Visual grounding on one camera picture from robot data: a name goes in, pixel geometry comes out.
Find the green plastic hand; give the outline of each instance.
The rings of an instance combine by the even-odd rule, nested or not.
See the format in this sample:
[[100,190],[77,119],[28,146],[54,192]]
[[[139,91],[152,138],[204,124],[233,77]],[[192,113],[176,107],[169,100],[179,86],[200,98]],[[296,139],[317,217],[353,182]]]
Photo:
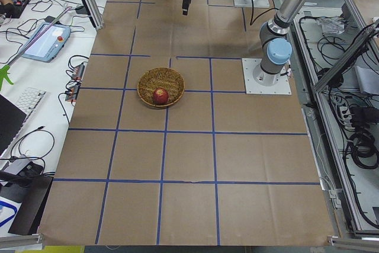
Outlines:
[[4,81],[4,79],[6,81],[8,81],[9,84],[13,85],[13,82],[10,80],[10,78],[8,77],[8,70],[10,69],[11,67],[9,65],[5,65],[3,66],[1,69],[0,69],[0,91],[1,91],[1,87],[2,87],[2,82]]

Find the blue strap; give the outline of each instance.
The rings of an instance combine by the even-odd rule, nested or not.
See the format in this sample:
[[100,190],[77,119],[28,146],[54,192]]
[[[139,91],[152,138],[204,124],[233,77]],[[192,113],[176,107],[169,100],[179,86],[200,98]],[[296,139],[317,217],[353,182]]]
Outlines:
[[17,208],[15,206],[13,206],[12,204],[8,204],[4,201],[0,201],[0,206],[3,206],[3,207],[9,207],[10,209],[12,209],[14,211],[14,214],[12,216],[10,216],[9,218],[3,220],[2,222],[0,222],[0,227],[3,226],[4,224],[6,224],[7,222],[9,222],[11,219],[13,219],[13,217],[15,217],[16,213],[17,213]]

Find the wicker basket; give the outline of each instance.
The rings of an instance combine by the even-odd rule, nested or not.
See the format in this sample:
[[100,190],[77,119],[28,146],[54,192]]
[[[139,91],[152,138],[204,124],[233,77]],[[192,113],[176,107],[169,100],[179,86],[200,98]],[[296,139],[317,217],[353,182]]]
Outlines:
[[[166,89],[169,95],[168,102],[164,105],[156,105],[153,102],[154,90],[159,87]],[[179,72],[171,68],[154,68],[138,80],[137,92],[147,105],[164,108],[175,104],[183,96],[184,80]]]

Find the keyboard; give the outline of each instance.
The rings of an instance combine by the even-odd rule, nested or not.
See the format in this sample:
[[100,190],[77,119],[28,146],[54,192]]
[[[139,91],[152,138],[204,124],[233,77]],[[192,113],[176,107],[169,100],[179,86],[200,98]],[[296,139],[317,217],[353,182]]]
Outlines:
[[46,91],[35,89],[32,87],[26,88],[16,102],[16,106],[26,113],[24,123],[29,119],[30,115],[36,109],[42,98],[45,96]]

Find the round basket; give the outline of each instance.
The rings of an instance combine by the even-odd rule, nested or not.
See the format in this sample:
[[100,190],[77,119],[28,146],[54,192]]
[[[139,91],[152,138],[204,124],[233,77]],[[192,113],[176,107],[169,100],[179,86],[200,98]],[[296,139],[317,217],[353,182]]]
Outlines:
[[[157,105],[153,102],[153,93],[156,88],[166,89],[168,92],[168,102],[164,105]],[[184,80],[179,72],[171,68],[154,68],[147,71],[138,80],[138,96],[147,105],[164,108],[179,101],[184,93]]]

